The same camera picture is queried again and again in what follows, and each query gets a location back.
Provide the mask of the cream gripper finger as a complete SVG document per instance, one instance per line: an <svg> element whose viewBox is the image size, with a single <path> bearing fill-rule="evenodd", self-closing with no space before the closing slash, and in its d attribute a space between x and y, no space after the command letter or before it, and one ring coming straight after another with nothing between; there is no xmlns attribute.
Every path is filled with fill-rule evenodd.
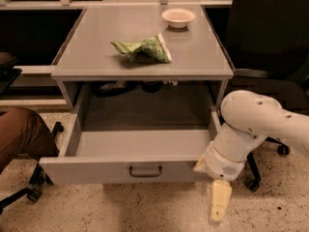
<svg viewBox="0 0 309 232"><path fill-rule="evenodd" d="M232 187L226 180L216 179L211 183L210 221L220 223L225 217L232 195Z"/></svg>

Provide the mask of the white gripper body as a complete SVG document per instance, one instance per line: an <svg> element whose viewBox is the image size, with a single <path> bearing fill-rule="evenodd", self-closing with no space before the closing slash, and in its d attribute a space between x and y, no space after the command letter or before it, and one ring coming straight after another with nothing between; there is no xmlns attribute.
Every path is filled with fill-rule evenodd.
<svg viewBox="0 0 309 232"><path fill-rule="evenodd" d="M206 173L213 179L224 179L234 181L243 170L245 161L232 161L221 156L211 142L202 156L193 166L198 173Z"/></svg>

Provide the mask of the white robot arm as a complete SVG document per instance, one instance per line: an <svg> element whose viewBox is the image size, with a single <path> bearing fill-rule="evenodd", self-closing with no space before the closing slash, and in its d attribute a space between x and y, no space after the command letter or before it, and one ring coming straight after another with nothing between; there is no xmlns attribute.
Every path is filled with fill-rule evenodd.
<svg viewBox="0 0 309 232"><path fill-rule="evenodd" d="M248 155L267 138L309 155L309 116L284 109L274 98L237 90L222 100L224 123L193 170L212 177L210 218L220 222L228 207L234 181Z"/></svg>

